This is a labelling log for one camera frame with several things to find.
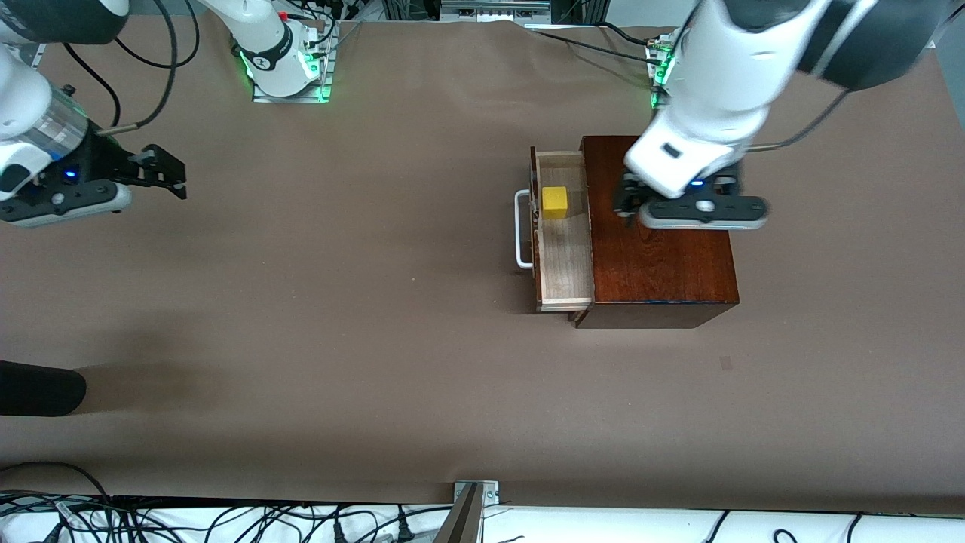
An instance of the drawer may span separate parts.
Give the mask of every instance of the drawer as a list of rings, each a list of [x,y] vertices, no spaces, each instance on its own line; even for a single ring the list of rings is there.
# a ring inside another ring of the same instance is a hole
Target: drawer
[[[530,158],[530,234],[537,310],[585,310],[593,303],[593,261],[583,154],[532,148]],[[543,220],[539,196],[544,186],[566,187],[566,218]]]

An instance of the brown table surface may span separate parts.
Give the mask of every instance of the brown table surface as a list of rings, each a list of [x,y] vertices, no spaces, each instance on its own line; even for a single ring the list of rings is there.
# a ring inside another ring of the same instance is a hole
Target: brown table surface
[[[0,229],[0,356],[92,388],[86,414],[0,419],[3,461],[117,494],[444,500],[486,477],[516,503],[965,510],[965,135],[934,55],[747,161],[773,213],[732,236],[738,307],[574,330],[533,314],[510,200],[531,145],[644,129],[643,66],[509,23],[369,24],[330,104],[252,104],[202,24],[168,108],[120,137],[184,160],[190,199]],[[164,58],[159,19],[124,36]],[[164,71],[79,50],[125,121],[151,110]],[[59,46],[42,70],[109,118]],[[834,94],[795,78],[759,140]]]

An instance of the yellow block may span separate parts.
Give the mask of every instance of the yellow block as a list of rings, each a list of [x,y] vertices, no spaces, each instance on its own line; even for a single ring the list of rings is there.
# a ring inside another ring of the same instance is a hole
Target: yellow block
[[[566,218],[569,202],[566,200],[565,186],[544,186],[541,201],[543,218]]]

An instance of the drawer handle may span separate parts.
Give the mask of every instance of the drawer handle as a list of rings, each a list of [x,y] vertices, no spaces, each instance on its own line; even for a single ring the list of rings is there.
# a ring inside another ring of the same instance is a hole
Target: drawer handle
[[[529,190],[528,188],[524,188],[524,189],[522,189],[522,190],[517,190],[517,191],[516,191],[516,196],[515,196],[515,198],[512,199],[512,206],[513,206],[514,209],[516,209],[516,215],[515,215],[515,219],[516,219],[516,266],[518,266],[518,267],[521,268],[522,270],[532,270],[532,269],[533,269],[533,263],[532,263],[532,262],[523,262],[523,242],[522,242],[522,237],[523,237],[523,235],[522,235],[522,233],[521,233],[520,230],[519,230],[519,227],[520,227],[520,224],[519,224],[519,197],[520,197],[520,196],[526,196],[527,198],[531,198],[532,195],[530,194],[530,190]]]

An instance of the wooden cabinet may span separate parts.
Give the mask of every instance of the wooden cabinet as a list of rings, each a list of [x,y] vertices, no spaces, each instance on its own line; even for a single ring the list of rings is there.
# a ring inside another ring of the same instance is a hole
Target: wooden cabinet
[[[587,136],[579,152],[531,149],[537,310],[581,329],[689,329],[739,302],[727,232],[650,230],[613,212],[635,136]],[[566,218],[544,220],[543,186],[565,186]]]

